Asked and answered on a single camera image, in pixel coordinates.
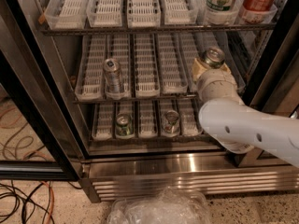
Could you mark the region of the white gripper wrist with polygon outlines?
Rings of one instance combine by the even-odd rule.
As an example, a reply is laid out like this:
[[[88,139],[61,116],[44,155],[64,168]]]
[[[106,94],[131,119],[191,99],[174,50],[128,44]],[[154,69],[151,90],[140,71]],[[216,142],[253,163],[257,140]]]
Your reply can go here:
[[[207,102],[217,98],[227,98],[243,105],[237,89],[237,83],[232,76],[229,66],[224,63],[221,69],[209,69],[199,57],[192,63],[192,80],[197,81],[196,87],[199,98]]]

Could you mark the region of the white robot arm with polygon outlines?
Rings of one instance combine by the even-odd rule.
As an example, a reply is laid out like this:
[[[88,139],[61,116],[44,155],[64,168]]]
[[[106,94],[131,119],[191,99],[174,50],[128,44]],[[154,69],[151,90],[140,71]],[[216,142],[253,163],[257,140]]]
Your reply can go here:
[[[299,120],[257,111],[244,104],[235,78],[226,68],[212,68],[198,58],[192,78],[203,102],[198,118],[203,130],[234,154],[258,147],[299,166]]]

